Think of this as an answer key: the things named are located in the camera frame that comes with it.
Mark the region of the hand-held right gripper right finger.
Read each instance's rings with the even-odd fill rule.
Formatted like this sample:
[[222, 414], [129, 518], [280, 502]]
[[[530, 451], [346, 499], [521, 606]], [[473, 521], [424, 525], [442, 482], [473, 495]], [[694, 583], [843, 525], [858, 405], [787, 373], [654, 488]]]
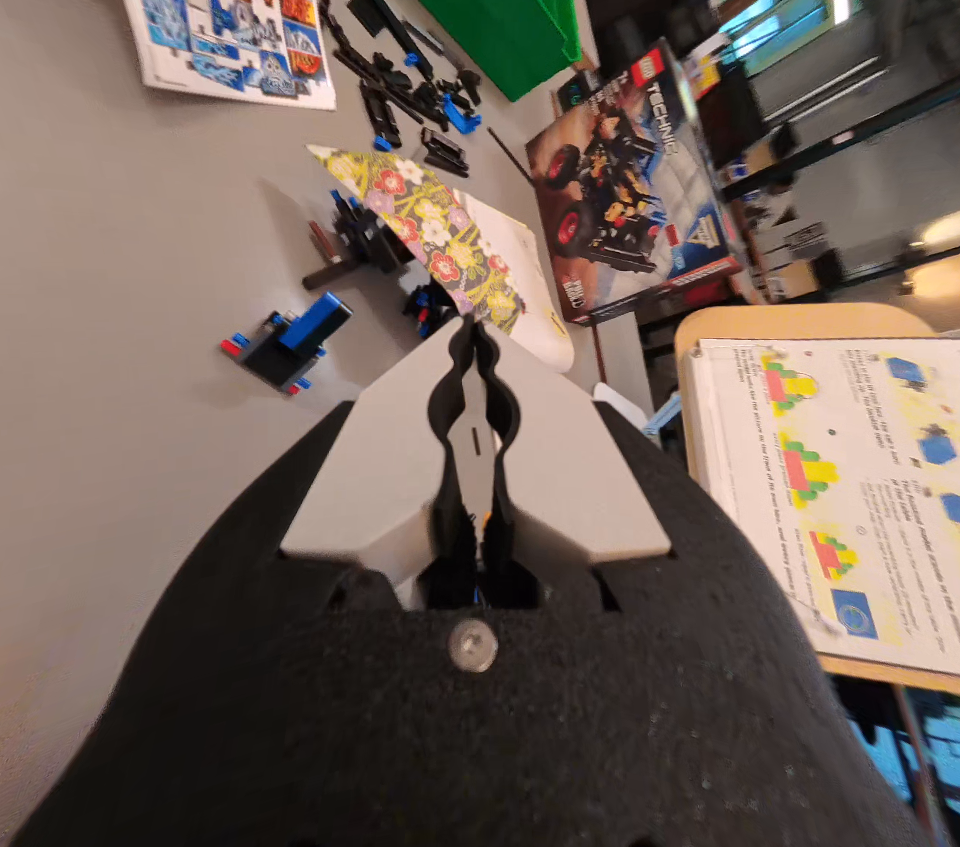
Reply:
[[498, 438], [481, 542], [485, 594], [507, 608], [671, 541], [595, 401], [494, 327], [474, 325], [486, 420]]

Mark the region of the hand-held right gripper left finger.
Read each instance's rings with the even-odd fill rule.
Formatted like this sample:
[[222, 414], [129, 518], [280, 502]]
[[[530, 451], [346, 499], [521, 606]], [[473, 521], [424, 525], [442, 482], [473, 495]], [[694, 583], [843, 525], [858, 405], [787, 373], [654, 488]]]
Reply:
[[450, 439], [474, 327], [453, 318], [348, 406], [280, 542], [285, 564], [378, 574], [429, 609], [478, 605], [474, 523]]

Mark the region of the pile of black lego parts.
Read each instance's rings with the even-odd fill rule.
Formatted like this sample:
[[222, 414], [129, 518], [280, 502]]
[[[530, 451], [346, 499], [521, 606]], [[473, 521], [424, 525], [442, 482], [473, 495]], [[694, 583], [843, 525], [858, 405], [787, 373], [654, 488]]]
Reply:
[[425, 163], [461, 179], [471, 175], [466, 153], [449, 136], [453, 126], [443, 109], [450, 93], [463, 108], [476, 113], [479, 99], [474, 84], [462, 76], [452, 82], [437, 79], [432, 63], [415, 43], [412, 25], [398, 16], [387, 0], [349, 0], [346, 7], [369, 37], [387, 32], [403, 51], [401, 65], [380, 51], [364, 56], [352, 43], [344, 26], [331, 11], [331, 0], [317, 0], [320, 29], [333, 40], [334, 57], [358, 80], [366, 118], [373, 132], [373, 148], [395, 153], [403, 145], [395, 110], [421, 127], [420, 144]]

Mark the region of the blue black lego subassembly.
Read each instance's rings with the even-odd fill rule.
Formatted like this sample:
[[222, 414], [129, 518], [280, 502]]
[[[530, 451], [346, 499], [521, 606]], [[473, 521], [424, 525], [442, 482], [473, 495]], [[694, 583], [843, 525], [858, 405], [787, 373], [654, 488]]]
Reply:
[[323, 358], [326, 342], [354, 316], [332, 292], [323, 293], [304, 313], [274, 311], [247, 337], [234, 333], [220, 351], [247, 373], [286, 398], [308, 390], [308, 373]]

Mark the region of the lego instruction booklet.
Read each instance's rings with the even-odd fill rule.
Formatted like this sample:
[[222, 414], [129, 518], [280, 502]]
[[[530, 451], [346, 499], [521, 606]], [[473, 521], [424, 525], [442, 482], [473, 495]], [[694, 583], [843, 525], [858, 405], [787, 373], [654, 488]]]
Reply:
[[550, 295], [534, 231], [521, 221], [487, 205], [460, 189], [453, 189], [459, 208], [474, 221], [479, 233], [507, 267], [508, 280], [518, 295], [520, 313], [502, 333], [557, 373], [569, 373], [574, 346], [565, 322]]

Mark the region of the black lego vehicle chassis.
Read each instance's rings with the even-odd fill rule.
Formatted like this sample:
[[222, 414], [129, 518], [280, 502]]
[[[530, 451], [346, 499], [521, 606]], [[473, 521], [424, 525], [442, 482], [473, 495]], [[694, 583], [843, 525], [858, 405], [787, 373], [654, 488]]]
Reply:
[[[321, 266], [304, 276], [301, 285], [308, 292], [328, 290], [342, 277], [362, 268], [387, 276], [402, 276], [414, 262], [411, 246], [355, 196], [330, 190], [332, 220], [323, 226], [310, 220], [309, 241], [317, 251]], [[457, 309], [450, 294], [433, 277], [413, 286], [406, 294], [402, 314], [412, 319], [421, 339], [431, 337], [448, 323]]]

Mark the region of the lego set box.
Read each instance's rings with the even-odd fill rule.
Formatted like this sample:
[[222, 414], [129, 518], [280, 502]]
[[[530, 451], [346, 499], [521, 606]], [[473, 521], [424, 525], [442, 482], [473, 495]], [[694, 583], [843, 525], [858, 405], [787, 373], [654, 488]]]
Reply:
[[746, 269], [689, 79], [666, 38], [525, 152], [566, 322], [607, 321]]

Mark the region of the long black lego axle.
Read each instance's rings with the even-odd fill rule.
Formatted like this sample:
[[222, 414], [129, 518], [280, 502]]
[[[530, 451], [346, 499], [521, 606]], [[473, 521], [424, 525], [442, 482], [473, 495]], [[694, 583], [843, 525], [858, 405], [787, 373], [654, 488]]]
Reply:
[[534, 182], [533, 176], [531, 175], [527, 167], [525, 167], [524, 164], [521, 163], [520, 159], [515, 155], [514, 151], [500, 137], [500, 135], [490, 126], [486, 127], [486, 133], [490, 136], [490, 138], [493, 140], [497, 148], [504, 154], [504, 156], [507, 158], [509, 163], [520, 174], [520, 176], [524, 179], [524, 181], [528, 185], [534, 186], [535, 182]]

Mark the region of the blue curved lego piece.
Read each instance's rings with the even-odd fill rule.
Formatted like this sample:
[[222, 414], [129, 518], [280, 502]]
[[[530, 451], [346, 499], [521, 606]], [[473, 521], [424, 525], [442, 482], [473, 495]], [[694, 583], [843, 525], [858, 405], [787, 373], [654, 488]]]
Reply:
[[463, 136], [473, 134], [482, 124], [482, 116], [472, 108], [462, 108], [449, 93], [442, 96], [442, 109], [449, 123]]

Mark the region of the floral patterned cloth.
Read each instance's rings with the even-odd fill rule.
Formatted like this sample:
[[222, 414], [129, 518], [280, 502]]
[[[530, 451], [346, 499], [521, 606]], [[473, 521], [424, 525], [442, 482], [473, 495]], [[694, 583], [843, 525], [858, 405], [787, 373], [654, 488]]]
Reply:
[[318, 144], [306, 150], [409, 250], [457, 313], [471, 313], [505, 334], [519, 325], [526, 303], [508, 253], [481, 225], [465, 193], [396, 153]]

